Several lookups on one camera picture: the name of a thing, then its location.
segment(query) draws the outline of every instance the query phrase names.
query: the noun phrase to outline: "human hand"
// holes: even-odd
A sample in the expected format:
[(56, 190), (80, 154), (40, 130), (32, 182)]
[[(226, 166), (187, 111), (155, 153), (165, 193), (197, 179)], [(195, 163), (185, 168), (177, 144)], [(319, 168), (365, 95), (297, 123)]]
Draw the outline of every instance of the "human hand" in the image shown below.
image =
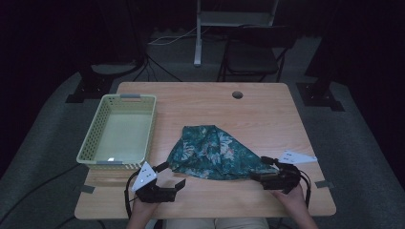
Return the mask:
[(298, 184), (288, 194), (276, 190), (272, 190), (270, 193), (283, 204), (288, 215), (301, 229), (318, 228), (309, 214), (301, 184)]
[(155, 210), (159, 207), (160, 203), (146, 203), (140, 201), (139, 198), (134, 200), (132, 207), (132, 216), (127, 225), (127, 229), (140, 229), (145, 228), (148, 221), (151, 219)]

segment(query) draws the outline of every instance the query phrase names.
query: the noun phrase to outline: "wooden table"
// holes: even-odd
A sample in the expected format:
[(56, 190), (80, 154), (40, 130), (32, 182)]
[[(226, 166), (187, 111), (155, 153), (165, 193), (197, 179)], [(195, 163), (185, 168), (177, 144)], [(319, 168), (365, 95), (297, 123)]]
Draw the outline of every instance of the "wooden table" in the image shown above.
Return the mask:
[[(241, 92), (243, 97), (232, 97)], [(183, 126), (216, 125), (258, 156), (279, 157), (284, 150), (314, 156), (307, 133), (285, 84), (273, 83), (121, 83), (118, 94), (155, 94), (157, 120), (148, 162), (164, 162), (181, 137)], [(317, 162), (298, 164), (312, 181), (309, 211), (330, 216), (336, 211), (328, 188), (313, 182), (324, 180)], [(90, 170), (86, 185), (92, 194), (81, 193), (75, 216), (79, 219), (127, 219), (123, 191), (134, 171)], [(174, 174), (159, 174), (160, 187), (186, 177), (176, 201), (162, 203), (155, 219), (285, 217), (283, 206), (253, 180), (217, 181)]]

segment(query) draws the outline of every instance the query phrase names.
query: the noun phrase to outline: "cable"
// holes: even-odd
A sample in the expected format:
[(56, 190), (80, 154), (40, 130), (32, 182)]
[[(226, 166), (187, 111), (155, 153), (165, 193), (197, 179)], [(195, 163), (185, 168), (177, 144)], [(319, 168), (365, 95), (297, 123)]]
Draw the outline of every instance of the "cable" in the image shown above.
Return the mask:
[(97, 73), (97, 72), (95, 72), (95, 71), (93, 71), (93, 73), (94, 73), (95, 75), (97, 75), (97, 76), (100, 76), (100, 77), (119, 78), (119, 77), (122, 77), (122, 76), (124, 76), (124, 75), (129, 74), (129, 73), (133, 73), (133, 72), (137, 71), (138, 69), (140, 69), (140, 67), (142, 67), (143, 62), (144, 62), (144, 60), (142, 59), (142, 60), (140, 61), (140, 63), (136, 64), (136, 66), (135, 66), (134, 68), (132, 68), (132, 69), (130, 69), (130, 70), (128, 70), (128, 71), (122, 72), (122, 73), (109, 73), (109, 74), (106, 74), (106, 73)]
[(304, 171), (300, 170), (300, 172), (306, 176), (306, 177), (304, 177), (304, 176), (301, 175), (300, 177), (307, 184), (307, 194), (305, 196), (305, 203), (307, 205), (307, 208), (309, 208), (310, 188), (311, 188), (310, 178), (306, 173), (304, 173)]
[(150, 74), (149, 74), (149, 70), (148, 69), (146, 69), (146, 73), (148, 73), (148, 82), (150, 82), (151, 80), (150, 80)]
[[(68, 222), (72, 221), (73, 219), (76, 219), (76, 217), (70, 217), (66, 220), (64, 220), (63, 222), (61, 222), (59, 225), (57, 225), (54, 229), (60, 229), (62, 228), (65, 224), (67, 224)], [(100, 225), (102, 229), (106, 229), (104, 223), (101, 220), (97, 221)]]
[(169, 71), (167, 71), (167, 70), (166, 70), (164, 67), (162, 67), (158, 62), (156, 62), (154, 59), (152, 59), (152, 57), (151, 57), (150, 55), (148, 55), (147, 53), (146, 53), (145, 55), (146, 55), (146, 57), (147, 57), (146, 64), (145, 64), (145, 66), (143, 67), (143, 69), (137, 74), (137, 76), (132, 80), (133, 82), (135, 82), (135, 80), (137, 80), (137, 78), (143, 73), (143, 71), (146, 69), (146, 67), (149, 66), (149, 67), (152, 69), (152, 67), (150, 66), (149, 60), (152, 60), (152, 62), (154, 62), (156, 65), (158, 65), (159, 68), (161, 68), (162, 70), (164, 70), (166, 73), (170, 74), (170, 75), (171, 75), (172, 77), (174, 77), (175, 79), (179, 80), (179, 82), (182, 82), (181, 79), (179, 79), (178, 77), (176, 77), (175, 75), (173, 75), (172, 73), (170, 73)]
[(41, 188), (42, 186), (48, 184), (49, 182), (53, 181), (54, 179), (57, 179), (59, 177), (62, 177), (63, 175), (69, 173), (70, 171), (72, 171), (73, 169), (75, 169), (76, 167), (80, 166), (81, 164), (76, 164), (75, 166), (73, 166), (72, 168), (66, 170), (65, 172), (49, 178), (48, 180), (44, 181), (43, 183), (39, 184), (38, 186), (36, 186), (35, 188), (33, 188), (32, 190), (30, 190), (25, 196), (23, 196), (22, 198), (20, 198), (20, 200), (18, 200), (11, 208), (10, 210), (6, 213), (6, 215), (4, 215), (1, 220), (0, 220), (0, 225), (4, 222), (4, 220), (9, 216), (9, 214), (25, 199), (27, 198), (29, 195), (31, 195), (32, 193), (34, 193), (36, 190), (38, 190), (39, 188)]
[(139, 172), (140, 172), (140, 169), (138, 169), (136, 172), (134, 172), (133, 174), (131, 174), (131, 175), (129, 176), (128, 180), (127, 180), (126, 185), (125, 185), (124, 199), (125, 199), (125, 210), (126, 210), (126, 212), (127, 212), (128, 219), (130, 219), (131, 216), (132, 216), (132, 210), (131, 210), (131, 206), (130, 206), (130, 204), (129, 204), (131, 201), (129, 200), (129, 192), (128, 192), (128, 189), (129, 189), (129, 185), (130, 185), (130, 183), (131, 183), (131, 180), (132, 180), (135, 176), (137, 176), (137, 175), (139, 174)]
[(132, 202), (132, 201), (134, 201), (135, 199), (137, 199), (138, 197), (135, 197), (135, 198), (133, 198), (133, 199), (131, 199), (131, 200), (129, 200), (130, 202)]
[[(194, 29), (191, 30), (191, 31), (188, 31), (186, 34), (181, 35), (181, 36), (163, 36), (163, 37), (160, 37), (160, 38), (158, 38), (158, 39), (156, 39), (156, 40), (154, 40), (154, 41), (149, 42), (148, 45), (170, 45), (170, 44), (172, 44), (172, 43), (174, 43), (174, 42), (176, 42), (176, 41), (178, 41), (178, 40), (180, 40), (180, 39), (182, 39), (182, 38), (184, 38), (184, 37), (192, 37), (192, 36), (195, 36), (196, 34), (192, 34), (192, 35), (188, 35), (188, 34), (191, 33), (192, 31), (194, 31), (196, 28), (194, 28)], [(172, 40), (172, 41), (170, 41), (170, 42), (167, 42), (167, 43), (159, 43), (159, 44), (156, 44), (156, 43), (155, 43), (155, 42), (157, 42), (157, 41), (159, 41), (159, 40), (161, 40), (161, 39), (167, 39), (167, 38), (175, 38), (175, 39)]]

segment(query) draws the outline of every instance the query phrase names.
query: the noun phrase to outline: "person's leg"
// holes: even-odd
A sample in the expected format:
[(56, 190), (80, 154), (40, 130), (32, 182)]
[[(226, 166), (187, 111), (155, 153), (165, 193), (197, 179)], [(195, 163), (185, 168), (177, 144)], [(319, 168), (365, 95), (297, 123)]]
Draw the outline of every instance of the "person's leg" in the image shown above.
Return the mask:
[(217, 229), (268, 229), (266, 218), (219, 218)]
[(214, 219), (166, 219), (163, 229), (215, 229)]

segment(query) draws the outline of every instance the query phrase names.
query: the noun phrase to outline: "white tag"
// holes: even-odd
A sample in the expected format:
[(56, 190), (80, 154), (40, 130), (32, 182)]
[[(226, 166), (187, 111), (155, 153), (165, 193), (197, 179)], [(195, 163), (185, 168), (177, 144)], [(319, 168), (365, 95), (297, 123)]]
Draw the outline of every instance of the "white tag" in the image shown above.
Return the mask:
[(132, 192), (136, 192), (139, 188), (145, 186), (152, 180), (158, 178), (158, 174), (152, 169), (152, 167), (145, 161), (143, 163), (142, 168), (140, 168), (139, 174), (137, 179), (132, 186)]
[(279, 162), (286, 164), (308, 163), (317, 160), (318, 158), (316, 158), (316, 156), (303, 155), (292, 151), (284, 151), (284, 153), (279, 158)]

